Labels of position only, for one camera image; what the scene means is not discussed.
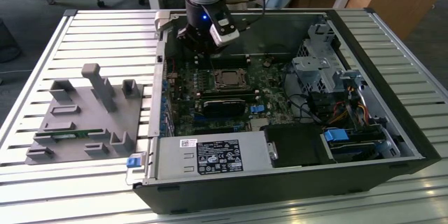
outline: white label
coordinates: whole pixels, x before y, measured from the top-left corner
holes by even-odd
[[[198,139],[182,139],[180,147],[196,147]]]

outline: power supply label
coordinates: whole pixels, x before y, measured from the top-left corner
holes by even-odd
[[[198,172],[200,175],[243,171],[238,140],[196,143]]]

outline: motherboard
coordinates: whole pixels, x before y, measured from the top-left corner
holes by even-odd
[[[294,122],[284,66],[271,55],[170,62],[175,135],[258,131]]]

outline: black plastic part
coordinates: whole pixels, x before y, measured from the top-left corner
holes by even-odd
[[[203,18],[207,15],[203,6],[195,4],[191,0],[186,0],[186,9],[188,24],[206,33],[211,28],[212,22],[210,18]]]
[[[372,7],[364,7],[367,13],[376,13]]]
[[[235,132],[235,128],[223,127],[223,128],[215,128],[215,129],[195,130],[194,135],[222,134],[222,133],[234,133],[234,132]]]
[[[311,124],[268,125],[264,136],[275,145],[279,159],[272,161],[275,168],[334,164],[320,139],[320,126]]]
[[[146,0],[139,0],[139,4],[146,5],[147,4]]]
[[[102,8],[106,7],[104,1],[98,1],[96,5]]]
[[[204,102],[203,114],[207,118],[227,118],[244,114],[246,101],[210,101]]]
[[[70,17],[70,16],[75,16],[78,13],[78,10],[76,9],[68,9],[64,11],[64,17]]]

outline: blue connector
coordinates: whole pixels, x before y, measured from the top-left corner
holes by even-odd
[[[324,132],[324,137],[327,142],[348,140],[347,132],[344,129],[330,129]]]
[[[251,113],[259,113],[264,111],[264,105],[251,106]]]
[[[142,158],[140,157],[128,157],[128,162],[126,163],[128,168],[138,168],[142,166]]]

